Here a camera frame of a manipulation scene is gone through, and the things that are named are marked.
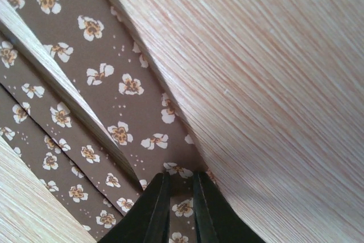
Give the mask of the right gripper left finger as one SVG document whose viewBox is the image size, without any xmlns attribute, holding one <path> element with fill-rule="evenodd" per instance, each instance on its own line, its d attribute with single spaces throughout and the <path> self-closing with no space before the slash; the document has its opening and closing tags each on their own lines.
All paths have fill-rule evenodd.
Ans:
<svg viewBox="0 0 364 243">
<path fill-rule="evenodd" d="M 99 242 L 168 242 L 170 198 L 170 175 L 166 172 L 156 174 L 127 215 Z"/>
</svg>

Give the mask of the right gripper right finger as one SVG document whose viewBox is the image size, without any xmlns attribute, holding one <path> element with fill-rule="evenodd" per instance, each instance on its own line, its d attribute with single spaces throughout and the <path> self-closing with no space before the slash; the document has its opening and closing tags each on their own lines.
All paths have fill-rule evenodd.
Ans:
<svg viewBox="0 0 364 243">
<path fill-rule="evenodd" d="M 193 174 L 193 206 L 197 242 L 263 242 L 234 212 L 208 174 Z"/>
</svg>

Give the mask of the brown floral tie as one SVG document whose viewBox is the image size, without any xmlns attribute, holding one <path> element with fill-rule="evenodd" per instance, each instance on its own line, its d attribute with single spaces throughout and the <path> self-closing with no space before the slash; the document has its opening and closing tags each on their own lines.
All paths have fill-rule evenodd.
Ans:
<svg viewBox="0 0 364 243">
<path fill-rule="evenodd" d="M 206 170 L 175 106 L 108 0 L 8 0 L 145 186 L 172 184 L 171 242 L 196 242 L 192 176 Z"/>
</svg>

